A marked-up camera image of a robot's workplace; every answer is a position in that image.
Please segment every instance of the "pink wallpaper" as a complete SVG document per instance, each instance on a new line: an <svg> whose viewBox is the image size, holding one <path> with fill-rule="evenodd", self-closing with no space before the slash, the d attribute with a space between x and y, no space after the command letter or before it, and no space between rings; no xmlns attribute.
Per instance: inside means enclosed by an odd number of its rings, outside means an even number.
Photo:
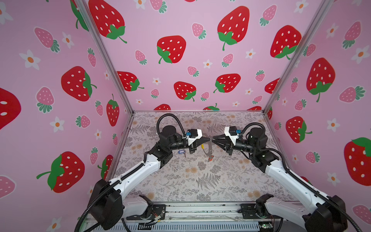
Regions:
<svg viewBox="0 0 371 232"><path fill-rule="evenodd" d="M320 0L86 0L134 110L261 109Z"/></svg>
<svg viewBox="0 0 371 232"><path fill-rule="evenodd" d="M293 170L371 231L370 1L336 1L274 103ZM348 231L354 231L348 224Z"/></svg>
<svg viewBox="0 0 371 232"><path fill-rule="evenodd" d="M1 231L73 231L113 159L128 114L86 29L71 1L0 2Z"/></svg>

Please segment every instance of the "pink strawberry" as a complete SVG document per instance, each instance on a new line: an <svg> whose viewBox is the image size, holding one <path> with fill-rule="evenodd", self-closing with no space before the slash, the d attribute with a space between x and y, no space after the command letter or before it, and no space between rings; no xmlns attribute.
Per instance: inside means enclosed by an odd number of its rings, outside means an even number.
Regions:
<svg viewBox="0 0 371 232"><path fill-rule="evenodd" d="M262 95L260 95L260 96L257 96L256 98L254 98L254 100L253 100L253 104L255 105L255 104L257 104L259 101L261 101L262 100L262 98L263 98L263 96Z"/></svg>
<svg viewBox="0 0 371 232"><path fill-rule="evenodd" d="M82 128L87 128L90 125L90 119L85 115L78 116L75 122L76 122L76 126L82 127Z"/></svg>
<svg viewBox="0 0 371 232"><path fill-rule="evenodd" d="M88 59L89 59L91 65L92 65L93 67L95 67L95 65L96 65L96 58L95 58L94 55L95 55L95 54L94 54L94 52L93 52L93 49L92 49L92 48L89 48L89 49L88 49Z"/></svg>
<svg viewBox="0 0 371 232"><path fill-rule="evenodd" d="M147 60L145 59L145 55L143 54L143 52L141 52L139 50L136 50L135 51L135 58L137 59L137 61L139 61L139 63L141 65L146 65L147 64Z"/></svg>
<svg viewBox="0 0 371 232"><path fill-rule="evenodd" d="M98 148L93 147L91 154L90 154L90 163L94 165L97 159L98 159Z"/></svg>
<svg viewBox="0 0 371 232"><path fill-rule="evenodd" d="M265 77L265 74L264 74L264 71L263 70L259 70L257 73L256 73L256 77L255 79L259 82L263 81Z"/></svg>
<svg viewBox="0 0 371 232"><path fill-rule="evenodd" d="M365 92L366 90L364 90L363 87L357 86L356 88L354 88L351 86L340 94L339 100L346 103L351 103L354 100L358 101L364 96Z"/></svg>
<svg viewBox="0 0 371 232"><path fill-rule="evenodd" d="M155 99L158 98L159 94L160 93L158 92L158 89L154 89L154 90L151 91L151 97L152 98L155 98Z"/></svg>
<svg viewBox="0 0 371 232"><path fill-rule="evenodd" d="M263 12L263 17L260 19L260 26L264 27L271 21L276 14L277 6L271 5Z"/></svg>
<svg viewBox="0 0 371 232"><path fill-rule="evenodd" d="M188 66L187 68L188 70L188 74L189 75L193 75L194 77L198 76L200 73L197 71L197 68L195 67L192 67L192 66Z"/></svg>
<svg viewBox="0 0 371 232"><path fill-rule="evenodd" d="M209 92L205 92L203 94L201 94L201 101L206 101L208 98L209 98L210 94Z"/></svg>
<svg viewBox="0 0 371 232"><path fill-rule="evenodd" d="M297 87L298 87L298 78L295 77L291 83L291 92L295 92Z"/></svg>
<svg viewBox="0 0 371 232"><path fill-rule="evenodd" d="M312 164L315 164L315 163L318 163L319 162L319 158L320 156L318 155L317 152L308 152L306 155L305 155L305 158L307 161L309 161L310 163Z"/></svg>
<svg viewBox="0 0 371 232"><path fill-rule="evenodd" d="M101 105L100 101L95 102L96 112L99 114L99 116L103 116L103 106Z"/></svg>
<svg viewBox="0 0 371 232"><path fill-rule="evenodd" d="M16 189L16 183L9 177L0 175L0 199L8 196Z"/></svg>
<svg viewBox="0 0 371 232"><path fill-rule="evenodd" d="M302 110L303 108L305 108L306 106L306 100L305 99L301 99L301 101L299 100L296 104L295 104L295 109L300 111Z"/></svg>
<svg viewBox="0 0 371 232"><path fill-rule="evenodd" d="M59 44L57 40L53 40L52 34L39 27L34 29L36 37L40 40L40 43L46 48L50 48L52 52L58 53L60 51Z"/></svg>
<svg viewBox="0 0 371 232"><path fill-rule="evenodd" d="M233 54L230 53L228 55L226 55L224 58L223 58L223 62L221 63L221 65L226 68L229 66L230 63L232 63L233 61Z"/></svg>
<svg viewBox="0 0 371 232"><path fill-rule="evenodd" d="M361 34L361 22L357 21L353 23L353 25L345 33L343 48L347 49L350 48L353 44L355 44L355 39L358 38L360 34Z"/></svg>

